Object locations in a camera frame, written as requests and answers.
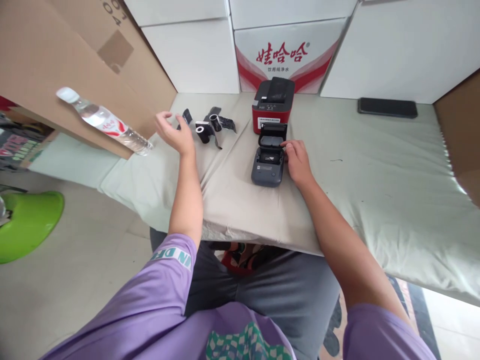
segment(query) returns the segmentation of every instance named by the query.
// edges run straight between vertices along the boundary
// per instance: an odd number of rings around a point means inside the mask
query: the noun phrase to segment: bottle cap
[[[56,95],[69,104],[72,104],[78,99],[80,99],[80,95],[78,95],[74,90],[69,87],[62,87],[56,92]]]

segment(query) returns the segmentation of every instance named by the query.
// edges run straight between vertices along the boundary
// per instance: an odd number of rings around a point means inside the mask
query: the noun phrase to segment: black label printer
[[[276,188],[282,182],[285,152],[280,146],[287,139],[286,123],[262,123],[251,181],[255,185]]]

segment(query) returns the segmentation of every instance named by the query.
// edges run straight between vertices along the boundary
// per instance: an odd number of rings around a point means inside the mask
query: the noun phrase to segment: open printer lid
[[[260,129],[258,145],[266,148],[280,148],[287,139],[286,123],[263,123]]]

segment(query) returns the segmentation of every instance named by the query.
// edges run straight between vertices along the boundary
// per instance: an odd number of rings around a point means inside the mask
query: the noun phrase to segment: printed logo
[[[105,120],[97,128],[112,138],[119,137],[129,129],[129,127],[116,116]]]
[[[188,270],[192,270],[192,257],[178,247],[161,249],[160,251],[153,254],[150,261],[159,259],[175,259]]]
[[[6,149],[0,149],[0,156],[3,156],[3,157],[6,157],[6,156],[12,157],[13,155],[14,155],[14,153],[11,152],[11,151],[8,151],[8,150],[6,150]]]
[[[272,65],[273,61],[276,60],[278,64],[283,64],[285,62],[285,57],[293,59],[295,63],[300,63],[302,62],[302,58],[305,55],[308,55],[309,53],[305,50],[305,48],[308,48],[310,46],[309,42],[302,42],[301,45],[296,48],[294,47],[291,49],[291,51],[287,51],[285,49],[285,41],[281,44],[280,49],[278,51],[274,51],[272,48],[272,43],[269,42],[266,50],[263,48],[261,49],[261,52],[258,52],[258,56],[256,58],[256,61],[259,63],[264,63],[265,65]],[[268,72],[289,72],[288,67],[269,67]]]

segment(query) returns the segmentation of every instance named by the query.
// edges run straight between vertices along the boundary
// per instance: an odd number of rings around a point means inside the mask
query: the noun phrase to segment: water bottle
[[[129,128],[107,108],[80,97],[71,88],[62,87],[56,92],[56,95],[72,105],[86,123],[117,140],[138,155],[145,156],[154,147],[150,141]]]

